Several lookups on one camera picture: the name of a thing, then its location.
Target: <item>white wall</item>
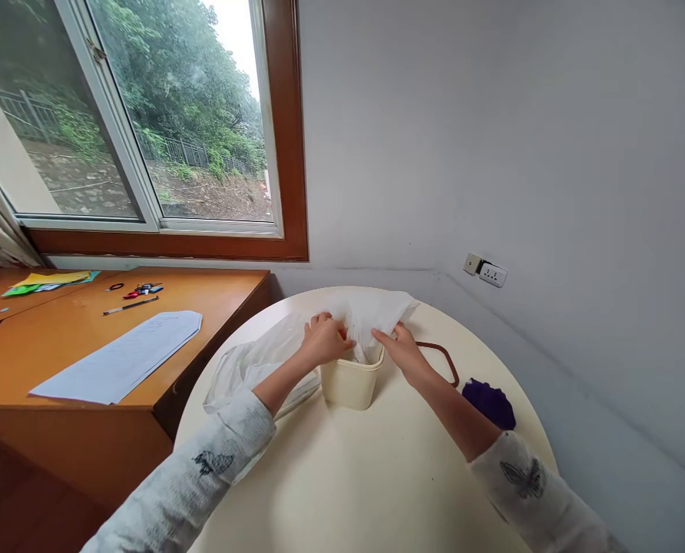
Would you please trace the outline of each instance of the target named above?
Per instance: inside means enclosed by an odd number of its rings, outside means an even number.
[[[505,361],[626,545],[685,551],[685,0],[299,9],[311,263],[187,263],[432,303]]]
[[[445,272],[685,468],[685,2],[518,10]]]

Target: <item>tree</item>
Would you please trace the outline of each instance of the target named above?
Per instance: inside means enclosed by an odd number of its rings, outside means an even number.
[[[250,80],[217,41],[217,14],[200,0],[92,3],[132,118],[169,137],[200,142],[265,167],[263,129]]]
[[[217,40],[213,8],[200,0],[89,6],[139,131],[204,144],[215,167],[220,156],[232,155],[251,171],[265,168],[260,106],[248,76]],[[62,110],[88,114],[91,99],[79,72],[52,0],[0,0],[0,88],[25,88]]]

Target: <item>electrical outlet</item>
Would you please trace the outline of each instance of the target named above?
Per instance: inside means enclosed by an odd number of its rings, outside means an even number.
[[[506,282],[506,276],[508,274],[509,272],[506,269],[491,265],[490,263],[483,263],[481,272],[478,274],[478,276],[481,278],[481,280],[485,280],[487,283],[493,284],[497,288],[501,288],[504,286],[504,282]]]
[[[475,253],[469,253],[468,257],[465,258],[465,265],[463,265],[463,270],[468,274],[475,274],[478,268],[481,266],[482,259],[475,255]]]

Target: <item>pen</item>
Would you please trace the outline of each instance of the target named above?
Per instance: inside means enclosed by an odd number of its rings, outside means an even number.
[[[144,303],[149,303],[149,302],[155,301],[155,300],[157,300],[157,299],[158,299],[158,296],[155,296],[155,297],[150,298],[149,300],[143,300],[143,301],[141,301],[141,302],[131,303],[130,305],[118,307],[117,309],[114,309],[114,310],[105,311],[105,312],[102,313],[102,314],[103,314],[103,315],[109,315],[110,313],[116,313],[117,311],[125,311],[126,309],[130,309],[131,307],[136,307],[136,306],[139,306],[139,305],[143,305]]]

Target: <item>purple fabric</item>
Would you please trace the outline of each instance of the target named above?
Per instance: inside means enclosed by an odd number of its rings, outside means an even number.
[[[463,397],[501,430],[514,430],[516,427],[514,410],[501,389],[493,389],[488,382],[470,379],[463,386]]]

